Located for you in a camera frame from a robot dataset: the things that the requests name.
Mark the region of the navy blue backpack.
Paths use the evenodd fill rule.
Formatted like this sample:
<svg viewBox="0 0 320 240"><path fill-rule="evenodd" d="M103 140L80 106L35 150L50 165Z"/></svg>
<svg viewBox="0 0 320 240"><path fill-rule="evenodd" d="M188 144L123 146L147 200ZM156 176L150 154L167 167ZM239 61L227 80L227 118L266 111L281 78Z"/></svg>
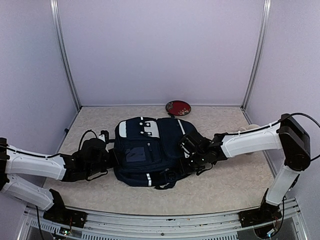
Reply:
<svg viewBox="0 0 320 240"><path fill-rule="evenodd" d="M195 131L192 123L178 118L138 116L121 121L114 131L119 162L113 168L116 178L131 187L166 190L193 173L200 175L203 166L183 171L181 164L186 153L179 143Z"/></svg>

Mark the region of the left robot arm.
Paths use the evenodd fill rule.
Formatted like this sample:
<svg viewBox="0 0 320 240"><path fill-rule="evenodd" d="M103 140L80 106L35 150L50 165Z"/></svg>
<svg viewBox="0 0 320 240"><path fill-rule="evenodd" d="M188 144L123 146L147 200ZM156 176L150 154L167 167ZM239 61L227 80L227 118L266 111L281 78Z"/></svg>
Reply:
<svg viewBox="0 0 320 240"><path fill-rule="evenodd" d="M73 154L56 153L45 155L23 151L0 139L0 191L35 205L43 210L43 218L69 227L83 228L87 213L67 208L60 193L52 188L44 189L22 175L38 176L74 183L92 181L108 174L108 170L118 166L119 161L113 149L109 133L101 131L91 139L81 139L79 148Z"/></svg>

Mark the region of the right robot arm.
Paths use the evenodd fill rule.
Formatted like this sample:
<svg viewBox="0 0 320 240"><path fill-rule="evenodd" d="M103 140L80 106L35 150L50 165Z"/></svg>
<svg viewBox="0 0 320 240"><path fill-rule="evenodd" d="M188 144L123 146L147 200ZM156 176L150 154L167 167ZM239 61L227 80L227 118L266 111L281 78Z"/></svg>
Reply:
<svg viewBox="0 0 320 240"><path fill-rule="evenodd" d="M284 199L301 172L314 159L311 157L310 136L294 119L295 114L282 114L280 119L265 126L233 133L216 133L213 139L193 131L184 134L179 146L184 152L180 160L183 175L207 171L205 165L215 165L239 155L282 150L284 163L271 186L263 195L259 207L239 212L243 228L284 218Z"/></svg>

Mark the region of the red floral round dish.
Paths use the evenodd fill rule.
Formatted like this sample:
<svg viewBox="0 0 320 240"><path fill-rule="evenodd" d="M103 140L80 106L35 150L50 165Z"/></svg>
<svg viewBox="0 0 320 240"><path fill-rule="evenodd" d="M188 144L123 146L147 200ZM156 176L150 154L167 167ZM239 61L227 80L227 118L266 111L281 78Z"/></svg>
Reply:
<svg viewBox="0 0 320 240"><path fill-rule="evenodd" d="M192 110L191 106L182 100L173 100L165 105L165 110L170 116L185 116Z"/></svg>

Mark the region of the beige ceramic mug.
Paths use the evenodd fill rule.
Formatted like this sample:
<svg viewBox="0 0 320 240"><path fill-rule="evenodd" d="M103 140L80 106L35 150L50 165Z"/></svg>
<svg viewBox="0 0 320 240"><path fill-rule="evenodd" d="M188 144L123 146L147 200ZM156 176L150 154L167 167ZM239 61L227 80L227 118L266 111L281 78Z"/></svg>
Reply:
<svg viewBox="0 0 320 240"><path fill-rule="evenodd" d="M249 131L249 130L253 130L253 129L257 129L259 128L260 126L257 125L257 124L250 124L248 126L242 126L240 127L238 130L241 131L241 132L244 132L244 131Z"/></svg>

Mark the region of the front aluminium rail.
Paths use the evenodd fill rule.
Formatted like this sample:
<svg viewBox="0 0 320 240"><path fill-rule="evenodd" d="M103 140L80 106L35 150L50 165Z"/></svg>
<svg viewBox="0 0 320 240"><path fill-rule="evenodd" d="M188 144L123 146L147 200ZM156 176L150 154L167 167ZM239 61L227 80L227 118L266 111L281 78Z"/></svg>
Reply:
<svg viewBox="0 0 320 240"><path fill-rule="evenodd" d="M83 227L43 219L27 206L19 240L256 240L261 228L275 221L243 227L239 211L193 215L134 215L86 210Z"/></svg>

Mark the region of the right aluminium frame post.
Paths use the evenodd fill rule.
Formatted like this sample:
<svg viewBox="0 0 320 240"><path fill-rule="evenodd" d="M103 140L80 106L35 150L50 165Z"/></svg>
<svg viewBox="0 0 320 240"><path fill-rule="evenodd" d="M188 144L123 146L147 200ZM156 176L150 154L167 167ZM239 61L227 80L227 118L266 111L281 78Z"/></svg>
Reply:
<svg viewBox="0 0 320 240"><path fill-rule="evenodd" d="M262 10L262 16L261 16L261 23L260 23L260 28L259 28L259 34L258 34L258 40L257 40L257 45L255 49L255 54L253 58L253 64L252 68L250 71L250 76L249 76L249 82L245 91L245 95L241 104L241 109L246 112L249 106L250 98L252 96L253 90L254 90L254 85L256 82L258 70L259 70L259 65L261 62L261 58L263 55L263 48L264 48L264 43L265 43L265 37L268 29L268 22L270 18L270 11L271 11L271 5L272 1L271 0L264 0L263 1L263 10Z"/></svg>

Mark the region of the aluminium frame post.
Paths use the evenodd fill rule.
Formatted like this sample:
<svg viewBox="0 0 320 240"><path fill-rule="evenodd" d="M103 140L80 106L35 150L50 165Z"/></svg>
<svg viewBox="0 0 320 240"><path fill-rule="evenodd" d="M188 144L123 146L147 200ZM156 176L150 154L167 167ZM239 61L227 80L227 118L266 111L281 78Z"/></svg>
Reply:
<svg viewBox="0 0 320 240"><path fill-rule="evenodd" d="M57 37L57 42L58 42L59 53L62 60L67 85L69 87L75 109L79 113L82 108L82 104L76 89L75 82L73 80L71 67L70 67L68 54L67 54L67 49L65 46L62 23L60 18L60 11L59 11L59 4L57 0L50 0L49 2L50 2L51 15L53 19L53 25L54 25L54 29Z"/></svg>
<svg viewBox="0 0 320 240"><path fill-rule="evenodd" d="M264 48L264 43L265 43L265 37L268 29L268 22L270 18L270 11L271 11L271 5L272 1L271 0L264 0L263 1L263 10L262 10L262 16L261 16L261 23L260 23L260 28L259 28L259 34L258 34L258 40L257 40L257 45L255 49L255 54L253 58L253 64L252 68L250 71L250 76L249 76L249 82L245 91L245 95L241 104L241 109L246 112L249 106L250 98L252 96L253 90L254 90L254 85L256 82L258 70L259 70L259 65L261 62L261 58L263 55L263 48Z"/></svg>

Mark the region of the left aluminium frame post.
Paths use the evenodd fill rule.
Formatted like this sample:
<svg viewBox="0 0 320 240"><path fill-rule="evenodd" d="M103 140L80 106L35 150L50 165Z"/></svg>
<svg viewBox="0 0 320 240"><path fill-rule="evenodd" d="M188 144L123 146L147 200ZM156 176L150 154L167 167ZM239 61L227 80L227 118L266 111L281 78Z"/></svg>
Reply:
<svg viewBox="0 0 320 240"><path fill-rule="evenodd" d="M62 60L67 85L69 87L75 109L79 113L82 108L82 104L76 89L75 82L73 80L71 67L70 67L68 54L67 54L67 49L65 46L62 23L60 18L60 11L59 11L59 4L57 0L50 0L49 2L50 2L51 15L53 19L53 25L54 25L54 29L57 37L57 42L58 42L59 53Z"/></svg>

